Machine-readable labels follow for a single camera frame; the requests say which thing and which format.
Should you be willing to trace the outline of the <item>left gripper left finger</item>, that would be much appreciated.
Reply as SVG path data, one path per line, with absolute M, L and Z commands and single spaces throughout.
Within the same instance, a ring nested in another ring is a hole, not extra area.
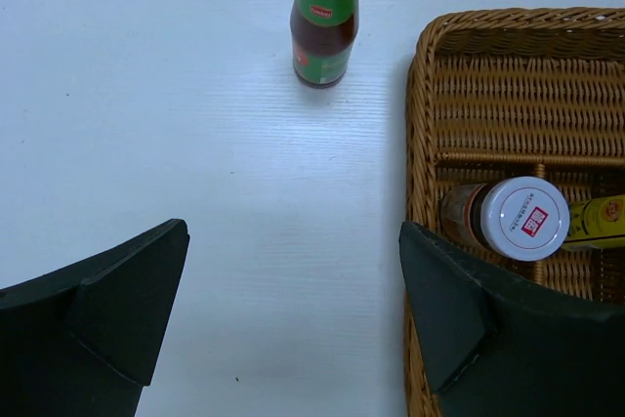
M 188 226 L 171 219 L 1 291 L 4 416 L 133 416 L 182 277 Z

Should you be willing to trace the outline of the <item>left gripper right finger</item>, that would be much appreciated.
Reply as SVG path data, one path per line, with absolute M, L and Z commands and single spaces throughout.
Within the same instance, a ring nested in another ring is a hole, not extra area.
M 446 416 L 620 416 L 624 310 L 570 296 L 402 225 L 425 375 Z

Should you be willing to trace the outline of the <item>white-lid brown jar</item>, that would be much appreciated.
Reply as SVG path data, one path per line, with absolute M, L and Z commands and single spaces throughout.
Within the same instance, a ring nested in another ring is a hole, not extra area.
M 570 226 L 563 194 L 531 176 L 453 188 L 442 199 L 439 216 L 454 241 L 521 262 L 554 254 Z

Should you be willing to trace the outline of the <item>small yellow bottle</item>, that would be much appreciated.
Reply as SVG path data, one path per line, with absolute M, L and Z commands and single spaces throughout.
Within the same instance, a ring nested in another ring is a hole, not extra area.
M 624 195 L 594 198 L 569 206 L 570 223 L 562 249 L 605 250 L 624 246 Z

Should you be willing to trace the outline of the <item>red sauce bottle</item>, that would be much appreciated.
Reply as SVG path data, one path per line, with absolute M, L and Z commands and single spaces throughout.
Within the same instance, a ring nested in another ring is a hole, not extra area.
M 358 32 L 359 0 L 294 0 L 290 30 L 293 67 L 312 87 L 338 83 Z

